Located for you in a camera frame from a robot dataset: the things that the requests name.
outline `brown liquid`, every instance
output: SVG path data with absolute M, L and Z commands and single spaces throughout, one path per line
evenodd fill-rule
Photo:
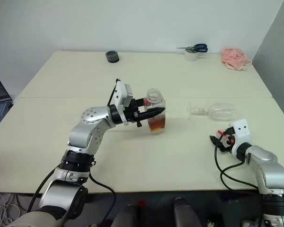
M 151 131 L 158 131 L 160 129 L 164 129 L 165 128 L 165 116 L 162 116 L 155 120 L 151 119 L 150 121 L 148 121 L 148 125 Z

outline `clear plastic glass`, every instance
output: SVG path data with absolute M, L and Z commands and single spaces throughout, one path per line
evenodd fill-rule
M 166 108 L 165 99 L 158 89 L 152 88 L 147 91 L 144 98 L 144 109 L 148 110 L 155 107 Z M 165 128 L 165 110 L 159 115 L 147 119 L 151 131 L 159 131 Z
M 191 115 L 208 115 L 212 119 L 220 122 L 233 121 L 237 117 L 237 110 L 231 103 L 215 103 L 207 108 L 192 107 L 191 103 L 188 106 L 188 118 Z

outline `white table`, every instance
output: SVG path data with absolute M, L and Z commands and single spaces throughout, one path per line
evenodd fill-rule
M 0 192 L 34 192 L 61 160 L 70 130 L 83 110 L 105 105 L 106 98 L 20 98 L 0 124 Z M 104 135 L 93 175 L 116 192 L 224 189 L 209 135 L 229 122 L 206 116 L 187 119 L 186 107 L 234 103 L 249 123 L 253 143 L 274 152 L 284 166 L 284 114 L 272 98 L 167 98 L 167 125 L 153 135 L 147 122 L 118 125 Z M 222 167 L 237 163 L 219 155 Z M 244 165 L 230 175 L 255 183 Z M 88 181 L 89 192 L 106 192 Z M 229 182 L 233 188 L 248 188 Z
M 188 62 L 176 53 L 120 52 L 109 63 L 105 52 L 55 52 L 20 97 L 106 97 L 120 78 L 135 98 L 158 88 L 165 98 L 271 97 L 253 66 L 226 68 L 220 54 L 201 54 Z

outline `white tape roll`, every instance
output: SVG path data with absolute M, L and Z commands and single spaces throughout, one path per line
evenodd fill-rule
M 184 49 L 184 58 L 187 61 L 195 61 L 198 59 L 198 57 L 199 57 L 199 52 L 193 53 L 192 51 L 188 49 Z

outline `black cable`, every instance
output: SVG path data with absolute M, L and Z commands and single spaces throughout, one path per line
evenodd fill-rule
M 18 196 L 19 196 L 19 195 L 16 194 L 16 202 L 17 202 L 18 206 L 19 206 L 22 210 L 24 210 L 24 211 L 27 212 L 27 209 L 25 209 L 24 207 L 21 206 L 21 204 L 20 204 L 20 202 L 19 202 L 19 200 L 18 200 Z
M 109 106 L 109 105 L 110 105 L 110 102 L 112 101 L 112 98 L 113 98 L 114 92 L 115 92 L 115 87 L 114 87 L 114 90 L 112 91 L 112 94 L 111 94 L 110 97 L 109 97 L 109 101 L 108 101 L 108 103 L 107 103 L 107 106 Z
M 119 80 L 119 79 L 116 79 L 116 80 L 115 80 L 115 83 L 116 83 L 115 87 L 117 86 L 117 82 L 118 82 L 118 81 L 120 81 L 120 80 Z M 109 101 L 108 101 L 108 103 L 107 103 L 107 106 L 109 106 L 109 105 L 110 105 L 110 102 L 112 101 L 112 98 L 113 98 L 114 92 L 115 92 L 115 87 L 114 87 L 114 89 L 113 89 L 113 91 L 112 91 L 112 94 L 111 94 L 110 97 L 109 97 Z
M 219 142 L 221 142 L 221 139 L 222 139 L 222 137 L 223 137 L 224 135 L 225 135 L 225 132 L 223 132 L 222 135 L 220 136 Z M 218 158 L 217 158 L 218 144 L 219 144 L 219 143 L 216 143 L 216 144 L 215 144 L 215 147 L 214 147 L 214 161 L 215 161 L 216 166 L 217 166 L 218 170 L 220 171 L 220 173 L 223 174 L 224 176 L 228 177 L 229 179 L 235 181 L 235 182 L 242 183 L 242 184 L 248 185 L 248 186 L 250 186 L 250 187 L 253 187 L 253 188 L 255 188 L 255 189 L 258 189 L 255 185 L 253 185 L 253 184 L 251 184 L 251 183 L 248 183 L 248 182 L 245 182 L 245 181 L 240 181 L 240 180 L 238 180 L 238 179 L 235 179 L 235 178 L 233 178 L 233 177 L 227 175 L 227 174 L 225 173 L 225 171 L 223 171 L 223 170 L 220 168 L 219 163 L 218 163 Z
M 54 173 L 56 167 L 44 178 L 44 180 L 41 182 L 41 184 L 40 184 L 39 187 L 37 188 L 36 192 L 34 193 L 34 196 L 33 196 L 32 200 L 31 200 L 30 203 L 29 203 L 29 206 L 28 206 L 28 208 L 27 208 L 27 213 L 29 213 L 29 212 L 32 210 L 33 204 L 34 204 L 34 202 L 35 202 L 35 200 L 36 200 L 36 198 L 37 198 L 37 196 L 38 196 L 40 190 L 42 189 L 43 185 L 46 183 L 46 181 L 48 180 L 48 178 L 50 178 L 50 176 L 53 175 L 53 173 Z
M 240 162 L 240 163 L 238 163 L 238 164 L 229 166 L 229 167 L 223 169 L 222 172 L 220 172 L 220 179 L 221 179 L 221 182 L 222 182 L 222 184 L 223 184 L 228 190 L 234 191 L 234 190 L 233 190 L 232 188 L 230 188 L 230 187 L 225 183 L 225 181 L 223 180 L 223 173 L 224 173 L 226 170 L 229 170 L 229 169 L 232 169 L 232 168 L 241 166 L 241 165 L 243 165 L 244 163 L 245 163 L 245 161 L 242 161 L 242 162 Z
M 114 205 L 115 205 L 115 201 L 116 201 L 116 199 L 117 199 L 117 195 L 116 195 L 115 191 L 114 191 L 112 188 L 106 186 L 105 184 L 102 184 L 102 183 L 96 181 L 96 180 L 92 177 L 92 175 L 91 175 L 90 172 L 89 172 L 89 178 L 90 178 L 90 179 L 92 180 L 92 182 L 94 182 L 95 184 L 100 185 L 100 186 L 102 186 L 102 187 L 104 187 L 104 188 L 110 190 L 110 191 L 112 192 L 113 196 L 114 196 L 114 200 L 113 200 L 112 205 L 110 206 L 110 208 L 109 208 L 109 210 L 107 211 L 106 215 L 105 215 L 104 218 L 102 219 L 101 224 L 99 225 L 99 227 L 101 227 L 102 224 L 104 223 L 104 221 L 106 220 L 106 218 L 108 217 L 110 211 L 113 209 L 113 207 L 114 207 Z

